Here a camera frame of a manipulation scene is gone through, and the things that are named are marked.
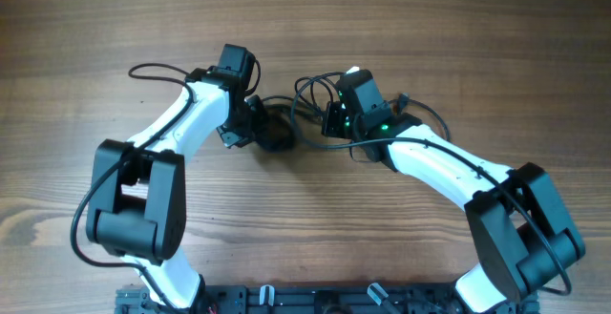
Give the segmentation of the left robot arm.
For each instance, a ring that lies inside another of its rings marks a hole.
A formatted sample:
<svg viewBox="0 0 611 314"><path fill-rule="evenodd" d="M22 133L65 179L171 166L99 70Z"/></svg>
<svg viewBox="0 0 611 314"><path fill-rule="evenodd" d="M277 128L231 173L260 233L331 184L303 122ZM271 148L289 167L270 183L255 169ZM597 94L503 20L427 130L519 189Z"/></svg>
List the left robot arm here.
<svg viewBox="0 0 611 314"><path fill-rule="evenodd" d="M72 226L86 220L89 241L136 270L160 310L205 310L205 283L180 248L186 225L185 166L212 133L241 148L266 121L254 95L261 65L245 47L227 44L217 65L180 81L179 98L147 129L95 152L92 185Z"/></svg>

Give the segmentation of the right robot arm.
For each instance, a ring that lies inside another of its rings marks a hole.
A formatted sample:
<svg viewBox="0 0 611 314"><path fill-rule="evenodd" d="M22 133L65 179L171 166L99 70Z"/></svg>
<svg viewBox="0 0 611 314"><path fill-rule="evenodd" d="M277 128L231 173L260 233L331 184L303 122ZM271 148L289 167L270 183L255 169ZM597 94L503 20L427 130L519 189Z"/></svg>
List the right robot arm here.
<svg viewBox="0 0 611 314"><path fill-rule="evenodd" d="M585 255L585 243L548 173L477 157L419 118L397 113L368 70L341 73L323 133L350 140L372 162L411 176L464 211L477 265L454 284L474 313L522 303Z"/></svg>

